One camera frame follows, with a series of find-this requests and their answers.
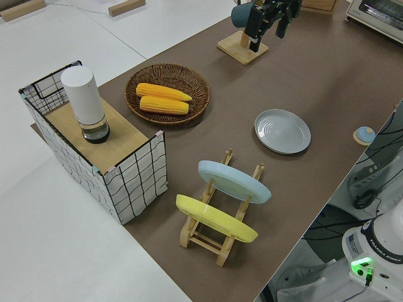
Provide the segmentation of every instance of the black grid basket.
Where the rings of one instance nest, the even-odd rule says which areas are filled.
[[[44,140],[68,173],[121,224],[139,215],[167,190],[165,134],[160,131],[104,174],[46,118],[68,102],[61,74],[73,62],[19,90]]]

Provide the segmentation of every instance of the light blue plate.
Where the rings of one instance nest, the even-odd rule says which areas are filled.
[[[251,203],[265,203],[271,197],[261,182],[228,165],[202,160],[198,171],[205,182],[213,179],[213,187],[233,198],[245,201],[250,196]]]

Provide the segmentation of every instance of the wooden board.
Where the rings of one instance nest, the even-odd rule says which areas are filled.
[[[115,17],[143,5],[145,5],[145,0],[126,0],[122,3],[111,6],[108,8],[108,11],[110,16]]]
[[[27,3],[6,9],[5,11],[0,12],[0,14],[2,19],[5,22],[8,22],[44,7],[46,7],[45,0],[31,0]]]
[[[249,43],[248,45],[246,45],[246,48],[241,45],[241,38],[242,31],[240,30],[232,34],[231,36],[228,36],[227,38],[219,41],[217,46],[219,49],[223,50],[244,65],[247,65],[253,60],[256,60],[258,57],[266,53],[269,49],[266,45],[260,43],[258,52],[253,52],[248,48]]]
[[[142,144],[148,141],[136,127],[102,100],[111,134],[105,143],[87,142],[74,116],[70,103],[46,115],[48,120],[75,146],[102,174]]]

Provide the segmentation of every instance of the corn cob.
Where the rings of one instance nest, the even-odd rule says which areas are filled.
[[[189,104],[156,96],[143,96],[140,100],[140,109],[169,115],[187,115]]]
[[[149,83],[139,83],[136,87],[136,94],[142,96],[157,96],[159,98],[174,99],[175,101],[187,102],[191,101],[191,96],[182,91],[168,88],[161,85],[153,85]]]

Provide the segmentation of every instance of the woven basket tray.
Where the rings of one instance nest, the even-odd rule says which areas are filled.
[[[138,83],[162,85],[180,90],[192,97],[187,115],[167,115],[140,109],[136,95]],[[206,109],[210,100],[210,88],[204,78],[195,71],[176,64],[156,64],[136,72],[127,82],[125,98],[128,107],[141,118],[160,125],[181,125],[194,120]]]

